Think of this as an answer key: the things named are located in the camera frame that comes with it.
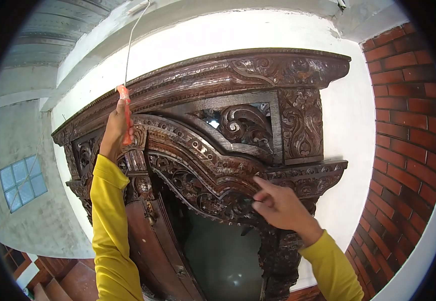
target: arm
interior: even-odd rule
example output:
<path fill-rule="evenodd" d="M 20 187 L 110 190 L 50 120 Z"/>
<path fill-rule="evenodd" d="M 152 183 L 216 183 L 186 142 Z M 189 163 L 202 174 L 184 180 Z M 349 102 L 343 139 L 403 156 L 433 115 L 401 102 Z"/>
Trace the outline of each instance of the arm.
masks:
<path fill-rule="evenodd" d="M 364 292 L 350 262 L 331 236 L 324 231 L 311 246 L 300 250 L 311 263 L 321 293 L 328 301 L 360 301 Z"/>
<path fill-rule="evenodd" d="M 139 273 L 129 258 L 128 225 L 122 190 L 129 179 L 116 165 L 126 133 L 124 104 L 118 102 L 106 125 L 93 170 L 93 250 L 99 300 L 143 301 Z"/>
<path fill-rule="evenodd" d="M 257 213 L 280 229 L 293 230 L 301 236 L 305 249 L 300 254 L 308 260 L 323 296 L 328 301 L 359 301 L 364 292 L 347 257 L 331 236 L 306 210 L 293 190 L 254 180 L 262 188 L 252 204 Z"/>

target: orange screwdriver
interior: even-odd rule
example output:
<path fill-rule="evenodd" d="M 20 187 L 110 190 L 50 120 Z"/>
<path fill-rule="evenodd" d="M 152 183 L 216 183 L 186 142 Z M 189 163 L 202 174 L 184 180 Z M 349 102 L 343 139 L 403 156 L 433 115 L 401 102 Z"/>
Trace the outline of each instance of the orange screwdriver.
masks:
<path fill-rule="evenodd" d="M 119 99 L 125 100 L 125 116 L 126 116 L 126 124 L 127 124 L 127 130 L 125 137 L 123 139 L 123 145 L 130 145 L 133 141 L 133 137 L 129 134 L 129 129 L 133 126 L 133 122 L 131 121 L 131 111 L 129 109 L 129 104 L 131 103 L 131 100 L 129 98 L 129 90 L 126 89 L 125 85 L 119 85 L 116 87 L 116 89 L 119 91 Z"/>
<path fill-rule="evenodd" d="M 142 3 L 136 5 L 133 7 L 129 13 L 134 13 L 135 11 L 141 9 L 143 6 L 146 5 L 146 8 L 143 10 L 142 14 L 139 16 L 139 18 L 136 20 L 136 23 L 134 24 L 133 28 L 131 29 L 131 33 L 129 35 L 129 43 L 128 43 L 128 54 L 126 58 L 126 70 L 125 70 L 125 83 L 123 85 L 119 85 L 116 87 L 116 89 L 119 91 L 119 99 L 125 100 L 125 116 L 126 116 L 126 124 L 127 124 L 127 130 L 125 137 L 123 139 L 123 145 L 130 145 L 133 142 L 133 137 L 129 134 L 129 129 L 133 126 L 133 121 L 131 120 L 131 111 L 129 109 L 129 105 L 131 103 L 131 100 L 129 98 L 129 90 L 126 89 L 127 84 L 127 67 L 129 63 L 129 52 L 131 50 L 131 37 L 133 36 L 134 28 L 136 27 L 139 20 L 141 20 L 141 17 L 144 15 L 146 10 L 151 5 L 151 0 L 145 0 Z"/>

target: hand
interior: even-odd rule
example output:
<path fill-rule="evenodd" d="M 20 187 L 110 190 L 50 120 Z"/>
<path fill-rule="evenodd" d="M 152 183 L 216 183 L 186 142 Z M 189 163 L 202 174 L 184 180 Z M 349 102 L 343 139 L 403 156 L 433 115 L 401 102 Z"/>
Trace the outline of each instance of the hand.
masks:
<path fill-rule="evenodd" d="M 253 197 L 256 202 L 252 206 L 256 212 L 270 225 L 298 233 L 306 247 L 316 243 L 323 234 L 323 229 L 306 210 L 295 192 L 289 187 L 277 186 L 262 178 L 253 179 L 262 188 Z"/>
<path fill-rule="evenodd" d="M 99 153 L 109 160 L 116 163 L 117 156 L 121 152 L 123 138 L 127 131 L 125 102 L 124 99 L 118 100 L 116 110 L 111 112 L 106 124 L 106 131 L 101 141 Z M 133 128 L 128 130 L 129 135 L 133 135 Z"/>

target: wire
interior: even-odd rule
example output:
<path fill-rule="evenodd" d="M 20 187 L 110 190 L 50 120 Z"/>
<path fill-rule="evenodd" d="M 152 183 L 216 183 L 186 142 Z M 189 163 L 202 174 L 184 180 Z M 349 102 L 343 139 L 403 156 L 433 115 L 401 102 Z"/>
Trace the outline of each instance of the wire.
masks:
<path fill-rule="evenodd" d="M 24 183 L 28 180 L 29 174 L 31 173 L 31 170 L 33 170 L 33 167 L 34 167 L 34 164 L 36 162 L 36 159 L 38 158 L 39 147 L 41 145 L 41 140 L 42 140 L 43 136 L 44 136 L 44 127 L 42 129 L 41 136 L 40 136 L 39 141 L 38 141 L 38 147 L 36 149 L 36 154 L 34 155 L 33 164 L 31 165 L 31 168 L 28 170 L 28 174 L 24 178 L 24 181 L 21 184 L 19 184 L 19 186 L 17 187 L 16 193 L 14 194 L 14 197 L 13 197 L 13 201 L 9 205 L 9 214 L 6 216 L 5 220 L 0 224 L 0 230 L 5 225 L 5 223 L 9 220 L 9 216 L 11 215 L 11 208 L 13 207 L 14 202 L 16 201 L 16 196 L 19 193 L 19 189 L 21 189 L 21 187 L 24 185 Z"/>
<path fill-rule="evenodd" d="M 131 51 L 131 38 L 133 37 L 133 31 L 134 28 L 136 27 L 137 23 L 139 22 L 139 20 L 141 20 L 141 17 L 144 15 L 144 13 L 146 12 L 146 10 L 148 9 L 148 7 L 151 5 L 151 0 L 148 0 L 148 5 L 146 6 L 146 8 L 143 10 L 143 13 L 139 16 L 139 18 L 136 20 L 136 23 L 133 26 L 133 29 L 131 29 L 131 34 L 129 35 L 129 43 L 128 43 L 128 55 L 126 58 L 126 70 L 125 70 L 125 83 L 124 86 L 126 87 L 126 83 L 127 83 L 127 66 L 129 63 L 129 52 Z"/>

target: concrete beam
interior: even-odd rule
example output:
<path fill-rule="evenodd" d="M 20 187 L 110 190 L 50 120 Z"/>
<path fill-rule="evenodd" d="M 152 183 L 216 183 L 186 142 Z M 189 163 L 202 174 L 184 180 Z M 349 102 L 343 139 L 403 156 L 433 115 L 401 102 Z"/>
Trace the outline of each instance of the concrete beam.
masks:
<path fill-rule="evenodd" d="M 127 16 L 127 6 L 125 3 L 116 8 L 89 34 L 81 37 L 76 47 L 59 66 L 58 93 L 43 104 L 42 110 L 51 110 L 91 69 L 127 45 L 133 21 L 140 14 L 138 12 L 133 17 Z M 196 16 L 236 9 L 263 8 L 304 11 L 324 17 L 331 17 L 339 10 L 336 0 L 153 0 L 135 28 L 133 41 L 136 42 L 158 30 L 172 27 Z"/>
<path fill-rule="evenodd" d="M 333 19 L 343 39 L 362 42 L 408 21 L 393 0 L 349 0 Z"/>
<path fill-rule="evenodd" d="M 3 69 L 0 73 L 0 107 L 53 96 L 57 72 L 58 68 L 52 66 Z"/>

